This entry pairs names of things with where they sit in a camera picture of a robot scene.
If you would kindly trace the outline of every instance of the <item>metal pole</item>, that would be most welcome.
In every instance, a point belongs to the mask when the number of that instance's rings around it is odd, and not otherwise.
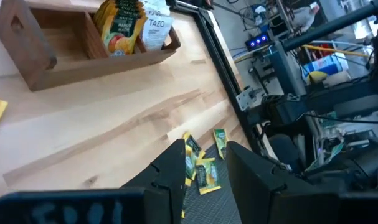
[[[308,44],[313,40],[324,37],[332,32],[347,27],[355,22],[361,21],[369,16],[378,14],[378,1],[375,1],[374,5],[375,7],[372,4],[364,6],[327,24],[321,25],[314,30],[310,30],[306,34],[303,34],[294,39],[287,40],[283,44],[284,48],[286,51],[293,50],[297,47],[301,47],[304,44]]]

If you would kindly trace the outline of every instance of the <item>wood grain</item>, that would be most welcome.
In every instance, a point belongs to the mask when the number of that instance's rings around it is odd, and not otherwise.
[[[161,64],[38,92],[28,89],[0,43],[0,99],[9,102],[0,120],[0,195],[119,187],[185,131],[208,148],[212,130],[224,128],[248,147],[196,24],[172,15],[181,47]]]

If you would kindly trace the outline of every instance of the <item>wooden tray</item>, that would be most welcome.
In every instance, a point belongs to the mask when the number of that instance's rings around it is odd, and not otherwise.
[[[139,52],[110,58],[90,13],[2,0],[0,40],[31,91],[153,65],[181,45],[172,28],[161,50],[147,52],[138,38]]]

